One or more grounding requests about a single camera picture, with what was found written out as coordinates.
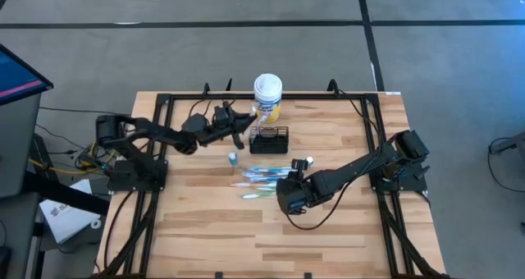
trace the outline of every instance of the wooden tabletop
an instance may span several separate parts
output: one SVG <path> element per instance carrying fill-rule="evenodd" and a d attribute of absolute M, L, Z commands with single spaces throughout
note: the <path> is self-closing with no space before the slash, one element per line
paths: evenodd
<path fill-rule="evenodd" d="M 151 120 L 156 96 L 154 92 L 138 93 L 133 116 Z M 401 96 L 379 93 L 379 98 L 387 137 L 407 130 L 409 122 Z M 194 103 L 175 102 L 171 128 L 180 129 Z M 211 107 L 220 103 L 213 101 Z M 206 104 L 200 103 L 194 112 L 204 112 Z M 251 104 L 238 100 L 234 109 L 249 112 Z M 357 179 L 346 190 L 331 218 L 314 231 L 300 231 L 291 226 L 275 196 L 242 199 L 242 194 L 254 190 L 230 186 L 243 180 L 243 167 L 289 166 L 292 158 L 311 156 L 314 166 L 307 173 L 312 173 L 341 167 L 363 156 L 368 153 L 363 119 L 347 100 L 285 100 L 274 125 L 290 128 L 289 152 L 252 155 L 247 147 L 239 151 L 239 167 L 235 169 L 229 166 L 227 157 L 235 151 L 231 137 L 207 148 L 200 147 L 191 156 L 168 148 L 169 172 L 158 203 L 148 277 L 213 277 L 215 272 L 224 272 L 225 277 L 302 277 L 305 272 L 330 278 L 389 277 L 377 197 L 367 176 Z M 241 136 L 248 146 L 247 138 L 248 135 Z M 108 221 L 113 219 L 125 195 L 112 197 Z M 136 195 L 128 199 L 116 221 L 109 258 L 118 253 L 129 237 Z M 400 199 L 410 240 L 431 266 L 444 272 L 428 204 L 409 192 L 402 193 Z M 292 218 L 302 226 L 315 225 L 334 202 Z M 106 223 L 98 251 L 100 266 L 109 224 Z M 403 272 L 400 246 L 394 240 L 399 270 Z M 138 246 L 135 271 L 139 268 L 142 240 Z"/>

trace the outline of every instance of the pen holder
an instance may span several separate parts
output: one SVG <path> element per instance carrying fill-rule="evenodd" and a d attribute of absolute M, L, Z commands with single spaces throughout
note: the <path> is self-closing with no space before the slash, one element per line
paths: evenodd
<path fill-rule="evenodd" d="M 252 127 L 249 132 L 250 153 L 288 153 L 287 126 Z"/>

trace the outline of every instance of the floor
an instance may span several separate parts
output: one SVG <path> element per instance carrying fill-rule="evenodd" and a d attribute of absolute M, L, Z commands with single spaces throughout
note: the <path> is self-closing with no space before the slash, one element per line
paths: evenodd
<path fill-rule="evenodd" d="M 263 72 L 285 89 L 322 90 L 333 78 L 347 90 L 400 91 L 431 150 L 431 210 L 448 273 L 521 277 L 525 195 L 491 179 L 486 152 L 493 139 L 525 130 L 525 0 L 366 2 L 368 31 L 348 25 L 362 20 L 359 0 L 0 0 L 0 42 L 55 84 L 42 97 L 47 107 L 130 112 L 140 90 L 224 89 L 230 78 L 247 90 Z M 260 20 L 347 25 L 173 28 Z M 101 29 L 123 22 L 151 28 Z M 71 23 L 83 25 L 57 25 Z M 94 118 L 42 110 L 39 124 L 87 144 Z M 37 131 L 51 151 L 71 147 Z M 525 190 L 514 151 L 491 160 L 502 182 Z M 43 277 L 87 276 L 96 252 L 50 251 Z"/>

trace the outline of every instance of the computer monitor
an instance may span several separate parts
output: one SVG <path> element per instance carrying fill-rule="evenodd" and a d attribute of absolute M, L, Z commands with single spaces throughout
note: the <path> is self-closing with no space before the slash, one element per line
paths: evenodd
<path fill-rule="evenodd" d="M 0 106 L 52 88 L 53 83 L 0 44 Z"/>

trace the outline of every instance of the disinfecting wipes container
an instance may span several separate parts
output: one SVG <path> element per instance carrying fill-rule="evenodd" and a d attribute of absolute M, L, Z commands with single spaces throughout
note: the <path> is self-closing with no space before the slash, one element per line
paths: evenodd
<path fill-rule="evenodd" d="M 259 118 L 265 122 L 274 122 L 281 110 L 282 82 L 273 74 L 262 74 L 253 83 L 253 93 Z"/>

